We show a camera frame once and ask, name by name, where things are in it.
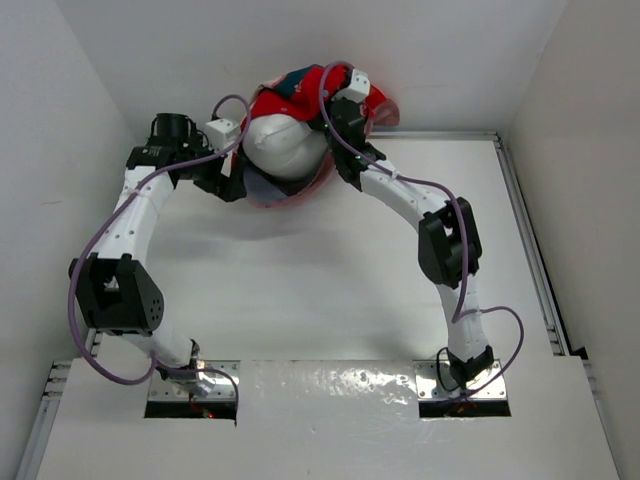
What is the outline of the red patterned pillowcase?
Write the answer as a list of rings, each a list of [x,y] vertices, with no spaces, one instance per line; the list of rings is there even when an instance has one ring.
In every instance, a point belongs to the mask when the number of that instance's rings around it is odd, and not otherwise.
[[[284,114],[306,122],[312,129],[312,120],[321,111],[320,100],[329,100],[344,89],[351,76],[350,68],[337,66],[322,80],[324,70],[323,66],[312,64],[261,84],[254,93],[250,116],[243,120],[242,128],[248,132],[252,120],[271,114]],[[246,199],[257,208],[284,208],[303,203],[329,180],[335,168],[328,148],[316,172],[298,181],[279,180],[249,161],[242,142],[234,154],[232,169],[236,171],[242,159],[248,160],[242,172]]]

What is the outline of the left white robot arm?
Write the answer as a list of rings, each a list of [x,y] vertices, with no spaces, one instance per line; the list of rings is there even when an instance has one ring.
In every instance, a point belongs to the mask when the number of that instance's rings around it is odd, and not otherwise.
[[[146,264],[161,210],[180,181],[224,201],[243,196],[239,177],[222,171],[243,137],[233,120],[214,116],[198,127],[186,115],[159,113],[145,144],[131,151],[113,213],[69,267],[70,333],[81,356],[104,378],[133,386],[159,373],[183,388],[200,388],[217,375],[205,367],[197,342],[165,319],[164,295]],[[149,372],[127,379],[108,371],[86,347],[81,323],[137,347],[151,361]]]

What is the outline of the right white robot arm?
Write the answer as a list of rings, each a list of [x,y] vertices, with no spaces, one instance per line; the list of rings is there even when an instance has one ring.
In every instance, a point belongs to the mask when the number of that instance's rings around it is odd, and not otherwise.
[[[449,372],[457,387],[465,388],[494,361],[477,299],[482,246],[471,205],[442,185],[400,175],[367,141],[363,103],[331,100],[321,105],[321,116],[343,181],[381,201],[416,231],[418,264],[438,290],[447,324]]]

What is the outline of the white pillow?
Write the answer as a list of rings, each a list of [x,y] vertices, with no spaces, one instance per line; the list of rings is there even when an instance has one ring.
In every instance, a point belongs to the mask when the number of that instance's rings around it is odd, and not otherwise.
[[[322,133],[284,114],[252,120],[242,147],[259,170],[286,181],[302,180],[316,172],[328,149]]]

